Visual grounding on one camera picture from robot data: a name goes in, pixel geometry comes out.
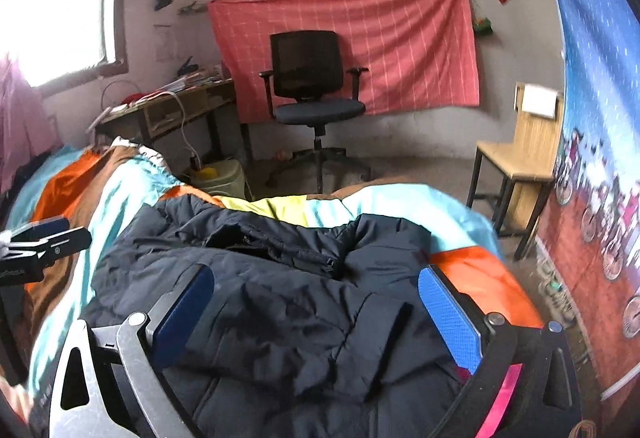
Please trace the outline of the black office chair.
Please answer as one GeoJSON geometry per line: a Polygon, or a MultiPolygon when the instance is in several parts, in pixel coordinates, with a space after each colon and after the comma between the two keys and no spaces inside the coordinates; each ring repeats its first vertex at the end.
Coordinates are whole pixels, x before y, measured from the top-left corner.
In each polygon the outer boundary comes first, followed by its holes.
{"type": "Polygon", "coordinates": [[[343,66],[340,37],[330,30],[294,30],[270,36],[271,68],[259,74],[264,83],[270,117],[285,126],[306,126],[314,130],[314,146],[297,151],[288,161],[277,164],[266,181],[274,187],[288,170],[314,165],[316,192],[323,192],[326,163],[341,164],[372,178],[371,168],[351,158],[343,147],[322,143],[326,126],[351,120],[366,112],[359,100],[361,75],[367,67],[343,66]]]}

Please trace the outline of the pink window curtain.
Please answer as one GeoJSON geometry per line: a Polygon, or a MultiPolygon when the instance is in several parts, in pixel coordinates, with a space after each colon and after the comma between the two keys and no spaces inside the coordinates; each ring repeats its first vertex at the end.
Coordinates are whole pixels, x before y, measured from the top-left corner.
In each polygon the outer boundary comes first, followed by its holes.
{"type": "Polygon", "coordinates": [[[47,117],[40,95],[12,60],[2,58],[1,193],[11,188],[18,169],[60,146],[60,137],[47,117]]]}

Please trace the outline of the white paper on chair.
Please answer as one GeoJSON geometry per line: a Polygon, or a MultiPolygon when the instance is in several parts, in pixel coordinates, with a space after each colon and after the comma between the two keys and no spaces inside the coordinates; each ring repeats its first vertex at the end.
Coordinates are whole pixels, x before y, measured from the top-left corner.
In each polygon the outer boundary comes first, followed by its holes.
{"type": "Polygon", "coordinates": [[[534,116],[554,119],[559,92],[538,84],[526,83],[523,89],[522,111],[534,116]]]}

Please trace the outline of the blue bicycle print curtain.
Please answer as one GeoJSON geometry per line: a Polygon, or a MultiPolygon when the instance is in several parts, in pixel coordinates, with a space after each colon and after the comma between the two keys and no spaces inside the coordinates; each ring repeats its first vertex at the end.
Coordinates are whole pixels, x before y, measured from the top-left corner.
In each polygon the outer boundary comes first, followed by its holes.
{"type": "Polygon", "coordinates": [[[639,21],[627,0],[556,0],[564,113],[538,242],[585,334],[604,402],[639,383],[639,21]]]}

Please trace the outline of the green plastic bucket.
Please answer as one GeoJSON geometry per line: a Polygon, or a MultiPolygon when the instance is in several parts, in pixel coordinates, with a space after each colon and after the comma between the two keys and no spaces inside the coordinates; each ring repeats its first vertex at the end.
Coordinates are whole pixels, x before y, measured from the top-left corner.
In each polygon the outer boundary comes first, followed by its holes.
{"type": "Polygon", "coordinates": [[[186,179],[209,195],[246,198],[246,179],[242,165],[236,159],[216,161],[201,169],[186,170],[186,179]]]}

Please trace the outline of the wooden desk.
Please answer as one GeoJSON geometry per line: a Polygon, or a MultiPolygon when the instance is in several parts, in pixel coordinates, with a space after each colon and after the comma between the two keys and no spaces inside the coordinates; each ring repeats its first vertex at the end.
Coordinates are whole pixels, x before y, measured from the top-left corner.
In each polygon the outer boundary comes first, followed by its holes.
{"type": "Polygon", "coordinates": [[[101,118],[93,128],[96,135],[111,139],[122,137],[152,146],[172,132],[204,119],[210,149],[204,161],[222,158],[222,129],[216,112],[236,105],[234,82],[231,78],[191,86],[177,93],[152,93],[136,103],[118,106],[101,118]]]}

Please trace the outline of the colour block bed sheet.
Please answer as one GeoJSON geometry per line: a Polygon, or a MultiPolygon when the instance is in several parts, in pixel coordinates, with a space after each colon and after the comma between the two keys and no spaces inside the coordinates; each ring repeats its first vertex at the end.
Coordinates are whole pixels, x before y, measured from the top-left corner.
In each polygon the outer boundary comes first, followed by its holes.
{"type": "Polygon", "coordinates": [[[363,213],[404,218],[431,231],[435,262],[452,284],[468,294],[484,312],[498,311],[510,323],[539,327],[541,317],[515,277],[500,260],[498,239],[489,221],[453,197],[426,184],[376,180],[355,184],[329,195],[290,195],[246,199],[210,196],[170,175],[163,157],[147,147],[120,143],[114,151],[73,150],[64,146],[49,156],[22,185],[11,203],[4,227],[14,230],[29,221],[63,216],[87,228],[89,249],[70,265],[62,288],[73,291],[62,308],[47,306],[35,323],[22,324],[18,346],[29,357],[36,332],[45,328],[43,341],[54,344],[92,296],[89,281],[96,264],[144,205],[162,199],[194,195],[221,208],[250,211],[305,228],[334,228],[363,213]]]}

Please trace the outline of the red checked wall cloth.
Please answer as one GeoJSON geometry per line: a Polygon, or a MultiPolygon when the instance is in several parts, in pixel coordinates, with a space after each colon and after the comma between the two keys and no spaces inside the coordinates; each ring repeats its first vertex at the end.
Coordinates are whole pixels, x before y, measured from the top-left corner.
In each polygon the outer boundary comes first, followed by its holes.
{"type": "Polygon", "coordinates": [[[269,120],[260,72],[270,37],[337,33],[345,67],[365,67],[370,115],[480,104],[470,0],[214,0],[208,15],[245,124],[269,120]]]}

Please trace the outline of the wooden chair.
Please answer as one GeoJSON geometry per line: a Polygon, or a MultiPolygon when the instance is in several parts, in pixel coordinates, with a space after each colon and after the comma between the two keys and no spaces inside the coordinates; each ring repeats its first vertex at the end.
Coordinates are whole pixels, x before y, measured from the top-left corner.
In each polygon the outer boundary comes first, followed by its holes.
{"type": "Polygon", "coordinates": [[[486,203],[491,209],[491,225],[500,239],[516,237],[514,259],[519,261],[535,237],[538,220],[548,203],[554,184],[554,166],[559,150],[564,114],[564,93],[559,92],[554,119],[522,111],[523,89],[514,90],[516,115],[513,138],[509,142],[478,141],[466,205],[486,203]],[[477,190],[480,169],[487,161],[501,176],[497,192],[477,190]]]}

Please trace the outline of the dark navy padded jacket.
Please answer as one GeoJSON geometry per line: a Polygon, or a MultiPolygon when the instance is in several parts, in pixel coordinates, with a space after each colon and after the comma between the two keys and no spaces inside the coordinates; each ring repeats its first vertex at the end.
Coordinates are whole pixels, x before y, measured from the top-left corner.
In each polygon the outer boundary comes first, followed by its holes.
{"type": "Polygon", "coordinates": [[[169,386],[209,437],[425,437],[463,382],[418,293],[427,229],[310,229],[184,195],[141,208],[96,266],[92,326],[149,310],[194,265],[215,289],[169,386]]]}

